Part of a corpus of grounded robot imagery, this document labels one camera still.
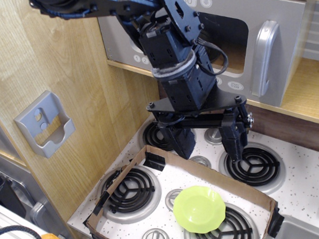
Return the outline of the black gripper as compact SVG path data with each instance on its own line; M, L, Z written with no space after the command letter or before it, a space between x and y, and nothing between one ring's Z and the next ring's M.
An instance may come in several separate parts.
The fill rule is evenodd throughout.
M154 68L152 74L161 82L167 97L150 103L147 107L150 112L197 117L203 112L237 109L237 119L243 122L244 127L252 127L252 115L244 107L246 97L221 90L213 72L193 66L180 71ZM248 144L247 130L241 126L223 127L221 136L230 159L241 161ZM180 157L190 158L196 144L194 133L190 129L164 128L164 137Z

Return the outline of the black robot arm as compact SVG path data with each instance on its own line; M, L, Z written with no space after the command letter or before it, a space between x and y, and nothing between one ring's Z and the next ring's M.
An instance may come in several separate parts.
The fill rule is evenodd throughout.
M166 98L148 111L176 153L193 152L193 128L217 128L234 162L242 159L253 119L246 98L221 90L207 49L220 48L200 38L199 12L184 0L29 0L43 15L62 19L116 17L152 65Z

